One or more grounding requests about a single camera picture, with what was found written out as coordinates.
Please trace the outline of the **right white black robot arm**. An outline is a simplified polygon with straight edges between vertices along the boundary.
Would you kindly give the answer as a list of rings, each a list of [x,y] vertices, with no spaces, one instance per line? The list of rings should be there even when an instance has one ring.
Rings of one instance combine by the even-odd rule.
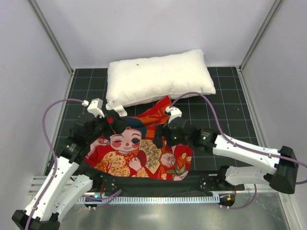
[[[207,127],[196,128],[180,117],[158,125],[153,142],[158,148],[181,144],[247,163],[247,167],[220,168],[216,184],[222,190],[239,184],[267,184],[280,193],[295,192],[298,161],[290,147],[270,149],[249,144]]]

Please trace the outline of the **white pillow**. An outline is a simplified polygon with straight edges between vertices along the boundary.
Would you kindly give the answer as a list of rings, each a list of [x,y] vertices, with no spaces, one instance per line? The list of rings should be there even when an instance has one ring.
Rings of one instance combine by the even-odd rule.
[[[111,62],[107,69],[106,108],[126,116],[126,107],[176,99],[187,92],[215,94],[200,49],[164,57]]]

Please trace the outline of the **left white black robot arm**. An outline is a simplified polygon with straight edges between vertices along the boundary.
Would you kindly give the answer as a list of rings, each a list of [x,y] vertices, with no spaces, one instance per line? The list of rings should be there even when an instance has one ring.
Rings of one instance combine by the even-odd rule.
[[[56,154],[48,176],[33,200],[23,210],[16,210],[13,222],[21,230],[57,230],[60,223],[87,191],[101,188],[101,179],[96,169],[83,172],[73,184],[65,185],[90,151],[91,144],[101,136],[121,134],[127,127],[119,115],[110,111],[105,117],[91,114],[81,116]]]

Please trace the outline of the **red cartoon print pillowcase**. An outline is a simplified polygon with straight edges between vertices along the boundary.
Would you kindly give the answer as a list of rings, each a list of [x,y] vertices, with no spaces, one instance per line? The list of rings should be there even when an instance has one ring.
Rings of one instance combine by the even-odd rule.
[[[182,144],[162,148],[154,143],[158,125],[165,123],[169,97],[159,100],[138,116],[125,116],[128,126],[121,134],[101,136],[90,146],[84,160],[95,169],[113,176],[181,181],[191,166],[193,150]]]

